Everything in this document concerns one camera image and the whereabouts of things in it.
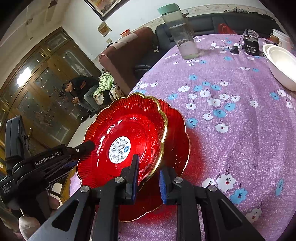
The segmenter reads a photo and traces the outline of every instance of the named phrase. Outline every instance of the jeans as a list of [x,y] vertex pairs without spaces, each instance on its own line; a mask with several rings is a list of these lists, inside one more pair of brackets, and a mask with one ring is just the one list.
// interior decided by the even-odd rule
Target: jeans
[[99,105],[93,98],[93,94],[98,88],[98,85],[95,85],[89,89],[84,95],[83,100],[79,100],[78,104],[81,105],[83,108],[90,110],[91,112],[98,112]]

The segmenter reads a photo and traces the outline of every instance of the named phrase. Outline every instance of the brown sofa armrest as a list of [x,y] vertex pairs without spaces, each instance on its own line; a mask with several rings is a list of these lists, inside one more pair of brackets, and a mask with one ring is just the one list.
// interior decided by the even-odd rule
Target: brown sofa armrest
[[110,71],[125,95],[128,95],[137,83],[133,68],[152,49],[152,38],[152,30],[143,27],[119,39],[99,55],[99,62]]

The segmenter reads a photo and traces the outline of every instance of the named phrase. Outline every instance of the purple tablecloth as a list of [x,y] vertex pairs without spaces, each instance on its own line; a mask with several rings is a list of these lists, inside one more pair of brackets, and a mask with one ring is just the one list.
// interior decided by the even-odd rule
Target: purple tablecloth
[[[216,185],[267,241],[277,240],[296,210],[296,95],[273,77],[265,57],[225,48],[240,37],[196,37],[201,55],[190,61],[173,47],[133,92],[163,99],[184,116],[191,153],[183,178]],[[74,177],[71,193],[79,186]],[[120,229],[121,241],[175,240],[176,211],[162,207]]]

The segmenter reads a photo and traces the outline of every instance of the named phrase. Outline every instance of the red scalloped plate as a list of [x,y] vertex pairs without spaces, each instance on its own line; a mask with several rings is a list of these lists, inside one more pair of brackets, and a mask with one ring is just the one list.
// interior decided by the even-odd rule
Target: red scalloped plate
[[[171,108],[163,100],[158,101],[161,109],[168,117],[168,132],[161,166],[173,167],[177,175],[181,176],[187,166],[190,154],[190,140],[186,133],[185,122],[179,111]],[[120,206],[120,221],[134,221],[162,205],[158,178],[159,174],[157,173],[145,183],[137,194],[135,205]]]
[[133,154],[140,156],[138,184],[146,182],[162,159],[167,126],[156,98],[134,93],[115,100],[86,131],[84,141],[96,148],[77,165],[81,185],[103,186],[130,166]]

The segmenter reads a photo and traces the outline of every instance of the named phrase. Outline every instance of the black container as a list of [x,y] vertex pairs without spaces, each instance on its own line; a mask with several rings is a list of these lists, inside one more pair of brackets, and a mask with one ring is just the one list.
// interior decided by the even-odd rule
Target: black container
[[247,36],[244,39],[246,53],[253,56],[259,56],[258,39]]

